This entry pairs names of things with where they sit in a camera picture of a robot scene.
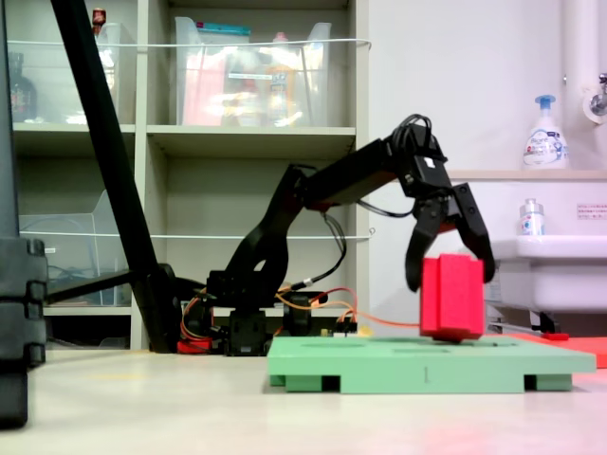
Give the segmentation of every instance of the red block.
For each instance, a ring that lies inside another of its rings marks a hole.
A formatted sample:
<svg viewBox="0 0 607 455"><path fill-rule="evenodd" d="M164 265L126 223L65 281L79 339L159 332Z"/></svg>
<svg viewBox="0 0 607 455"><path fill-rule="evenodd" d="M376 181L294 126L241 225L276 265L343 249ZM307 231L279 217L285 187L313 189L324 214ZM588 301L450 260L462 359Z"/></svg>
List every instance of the red block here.
<svg viewBox="0 0 607 455"><path fill-rule="evenodd" d="M569 334L542 334L542 338L548 341L566 341L569 339Z"/></svg>
<svg viewBox="0 0 607 455"><path fill-rule="evenodd" d="M177 342L178 354L210 354L212 338L205 337L197 340L180 339Z"/></svg>
<svg viewBox="0 0 607 455"><path fill-rule="evenodd" d="M483 262L462 254L426 258L420 333L437 340L478 339L485 332Z"/></svg>

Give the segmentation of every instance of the floor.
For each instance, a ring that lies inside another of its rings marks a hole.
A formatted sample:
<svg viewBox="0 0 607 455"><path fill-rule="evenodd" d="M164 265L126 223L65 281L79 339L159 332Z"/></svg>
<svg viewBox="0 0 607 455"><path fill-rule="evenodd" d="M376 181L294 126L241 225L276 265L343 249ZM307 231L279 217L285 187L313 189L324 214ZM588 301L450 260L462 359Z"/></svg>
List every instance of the floor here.
<svg viewBox="0 0 607 455"><path fill-rule="evenodd" d="M605 454L607 370L572 392L284 394L263 358L49 353L2 455Z"/></svg>

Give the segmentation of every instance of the green board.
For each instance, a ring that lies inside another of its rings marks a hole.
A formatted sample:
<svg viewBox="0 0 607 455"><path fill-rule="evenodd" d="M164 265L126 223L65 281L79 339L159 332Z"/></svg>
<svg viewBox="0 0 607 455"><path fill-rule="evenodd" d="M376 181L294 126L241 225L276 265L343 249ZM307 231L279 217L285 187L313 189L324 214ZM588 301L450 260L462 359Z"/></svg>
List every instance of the green board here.
<svg viewBox="0 0 607 455"><path fill-rule="evenodd" d="M270 385L342 393L569 391L593 355L510 337L459 345L426 337L275 337Z"/></svg>

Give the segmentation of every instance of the white pipe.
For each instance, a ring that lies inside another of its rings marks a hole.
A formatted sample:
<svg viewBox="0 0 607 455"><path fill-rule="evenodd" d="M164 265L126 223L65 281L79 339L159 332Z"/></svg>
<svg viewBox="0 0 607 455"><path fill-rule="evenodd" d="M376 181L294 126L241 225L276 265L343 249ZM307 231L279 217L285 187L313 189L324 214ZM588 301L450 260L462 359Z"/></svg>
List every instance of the white pipe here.
<svg viewBox="0 0 607 455"><path fill-rule="evenodd" d="M38 232L32 230L22 230L21 235L59 235L63 237L115 237L119 238L119 234L97 234L88 232ZM369 235L345 235L345 240L370 240L375 234L375 229L369 229ZM242 240L243 235L166 235L166 234L151 234L153 239L175 239L175 240ZM287 240L335 240L332 235L287 235Z"/></svg>
<svg viewBox="0 0 607 455"><path fill-rule="evenodd" d="M563 129L572 167L593 169L598 162L596 125L603 122L589 109L600 93L598 0L562 0L563 64L567 77L563 93Z"/></svg>

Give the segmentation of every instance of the faucet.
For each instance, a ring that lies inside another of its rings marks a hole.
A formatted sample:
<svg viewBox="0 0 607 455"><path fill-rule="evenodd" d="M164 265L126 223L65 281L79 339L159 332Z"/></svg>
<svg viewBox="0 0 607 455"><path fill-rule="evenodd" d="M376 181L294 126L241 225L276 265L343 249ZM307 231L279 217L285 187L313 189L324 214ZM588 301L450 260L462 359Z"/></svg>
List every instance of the faucet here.
<svg viewBox="0 0 607 455"><path fill-rule="evenodd" d="M607 73L598 75L598 82L602 92L600 95L594 95L590 100L590 110L595 116L607 115Z"/></svg>

